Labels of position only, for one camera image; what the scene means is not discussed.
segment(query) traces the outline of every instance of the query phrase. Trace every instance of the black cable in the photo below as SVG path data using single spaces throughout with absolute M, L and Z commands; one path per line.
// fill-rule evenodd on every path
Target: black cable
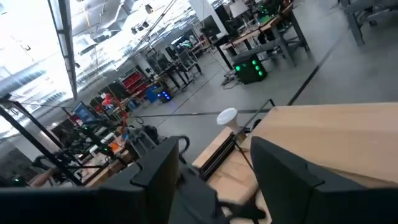
M 223 86 L 223 90 L 230 90 L 230 89 L 232 89 L 232 88 L 234 88 L 234 87 L 236 87 L 237 85 L 240 85 L 240 84 L 242 84 L 242 82 L 241 81 L 237 81 L 236 83 L 235 83 L 235 85 L 233 85 L 233 86 L 231 86 L 231 87 L 228 87 L 228 88 L 225 88 L 225 85 Z
M 187 161 L 184 159 L 183 154 L 184 154 L 184 152 L 186 152 L 188 150 L 189 145 L 190 145 L 190 140 L 189 140 L 188 136 L 184 136 L 184 135 L 183 136 L 179 136 L 178 140 L 180 140 L 180 139 L 184 139 L 185 140 L 185 148 L 182 149 L 182 151 L 180 151 L 180 153 L 178 154 L 178 158 L 180 159 L 180 161 L 183 164 L 187 164 Z

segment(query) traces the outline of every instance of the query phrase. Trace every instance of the gray floor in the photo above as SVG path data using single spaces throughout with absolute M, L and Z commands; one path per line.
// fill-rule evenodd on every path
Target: gray floor
M 272 98 L 277 105 L 286 105 L 304 81 L 330 52 L 325 63 L 298 97 L 295 105 L 329 103 L 362 103 L 398 100 L 396 58 L 398 57 L 398 18 L 380 21 L 377 27 L 363 28 L 366 45 L 359 48 L 348 30 L 345 17 L 336 1 L 300 1 L 294 9 L 307 38 L 311 52 L 296 51 L 296 67 L 280 58 L 278 63 L 264 64 L 269 76 L 262 82 L 238 85 L 223 90 L 221 82 L 226 66 L 221 57 L 211 54 L 200 58 L 204 75 L 199 76 L 186 92 L 171 102 L 155 102 L 137 111 L 139 115 L 179 114 L 257 109 Z M 241 114 L 244 124 L 252 114 Z M 217 126 L 216 115 L 176 116 L 144 119 L 157 126 L 164 136 L 185 134 L 191 146 L 185 157 L 192 162 L 223 129 Z

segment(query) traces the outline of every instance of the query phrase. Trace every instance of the orange object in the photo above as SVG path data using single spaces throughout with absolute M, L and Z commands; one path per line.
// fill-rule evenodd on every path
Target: orange object
M 119 149 L 119 145 L 115 142 L 112 142 L 111 144 L 109 144 L 109 146 L 111 147 L 113 152 L 116 152 Z

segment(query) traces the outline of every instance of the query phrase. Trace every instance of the ceiling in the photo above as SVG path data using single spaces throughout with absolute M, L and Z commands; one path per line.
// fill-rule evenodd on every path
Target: ceiling
M 112 75 L 133 53 L 141 37 L 170 2 L 70 0 L 78 91 Z M 153 13 L 146 12 L 146 4 L 152 6 Z M 52 109 L 48 105 L 58 106 L 73 97 L 70 85 L 65 85 L 69 83 L 68 75 L 48 2 L 0 0 L 0 5 L 0 96 L 11 93 L 12 100 L 22 103 L 34 115 L 45 114 Z M 152 31 L 151 40 L 181 29 L 193 17 L 188 1 L 176 0 Z M 133 35 L 131 28 L 144 21 L 149 27 Z M 147 45 L 144 42 L 138 50 Z M 13 116 L 22 124 L 27 123 L 23 115 Z M 11 128 L 0 118 L 0 138 L 15 134 L 15 131 L 10 132 Z

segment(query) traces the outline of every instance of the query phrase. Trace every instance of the black monitor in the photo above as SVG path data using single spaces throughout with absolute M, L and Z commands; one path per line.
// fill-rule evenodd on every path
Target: black monitor
M 208 38 L 216 37 L 217 34 L 221 33 L 213 16 L 208 16 L 203 20 L 203 32 Z
M 96 120 L 96 115 L 92 113 L 83 102 L 77 104 L 73 113 L 75 113 L 83 123 Z

